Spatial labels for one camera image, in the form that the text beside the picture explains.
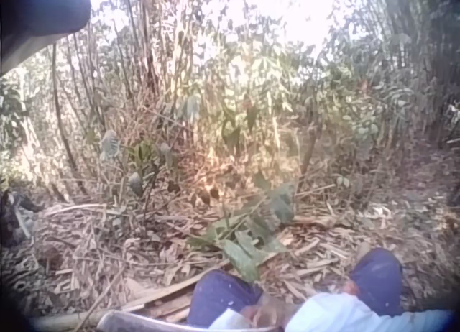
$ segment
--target sky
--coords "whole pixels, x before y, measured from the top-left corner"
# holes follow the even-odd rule
[[[93,7],[105,0],[91,0]],[[257,5],[261,14],[278,18],[284,16],[287,22],[286,39],[290,41],[303,41],[306,45],[316,45],[316,50],[320,50],[321,44],[328,33],[327,17],[332,11],[334,0],[247,0],[249,4]],[[242,2],[241,0],[231,0],[229,3],[228,15],[236,20],[241,19]],[[107,19],[111,22],[115,18],[117,27],[126,24],[120,14],[107,14]]]

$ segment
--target dirt ground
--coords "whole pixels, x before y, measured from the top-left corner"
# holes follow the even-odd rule
[[[319,291],[336,292],[357,247],[367,242],[392,250],[401,261],[404,307],[429,308],[432,298],[460,284],[459,216],[446,206],[456,184],[454,160],[451,152],[421,142],[362,211],[338,213],[298,197],[295,219],[278,237],[288,252],[259,267],[260,285],[297,303]],[[2,249],[2,280],[28,315],[86,312],[97,299],[96,309],[123,308],[141,299],[141,313],[181,321],[199,276],[212,267],[231,269],[220,252],[199,252],[186,242],[218,218],[216,211],[185,216],[183,204],[175,200],[155,218],[104,204],[49,206],[37,216],[32,242]],[[123,225],[133,234],[120,244],[114,240]]]

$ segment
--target bamboo leaf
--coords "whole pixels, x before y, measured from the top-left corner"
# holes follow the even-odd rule
[[[246,281],[254,282],[259,279],[255,261],[240,246],[230,240],[223,240],[222,244],[225,255]]]
[[[252,238],[244,231],[235,232],[236,240],[238,240],[241,248],[257,263],[261,263],[266,254],[258,250],[252,244]]]

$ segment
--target tree trunk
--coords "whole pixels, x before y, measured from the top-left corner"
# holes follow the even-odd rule
[[[75,159],[72,155],[72,151],[70,150],[70,145],[67,140],[67,137],[65,136],[64,132],[64,126],[63,126],[63,120],[60,115],[60,106],[59,106],[59,98],[58,98],[58,84],[56,82],[56,44],[52,46],[52,89],[55,97],[55,108],[56,108],[56,119],[57,119],[57,127],[59,129],[59,134],[61,139],[63,140],[64,148],[65,151],[67,152],[67,158],[69,161],[70,168],[72,170],[72,176],[75,177],[75,175],[78,174],[78,168],[77,164],[75,162]],[[83,182],[81,180],[77,180],[77,185],[80,188],[80,191],[87,195],[85,186],[83,186]]]

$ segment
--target blue pants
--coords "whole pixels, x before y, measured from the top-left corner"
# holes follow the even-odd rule
[[[378,315],[400,315],[400,295],[403,288],[402,267],[386,249],[376,248],[367,253],[351,271],[357,283],[358,298]],[[240,312],[255,305],[262,289],[221,270],[203,276],[193,291],[188,325],[209,327],[227,308]]]

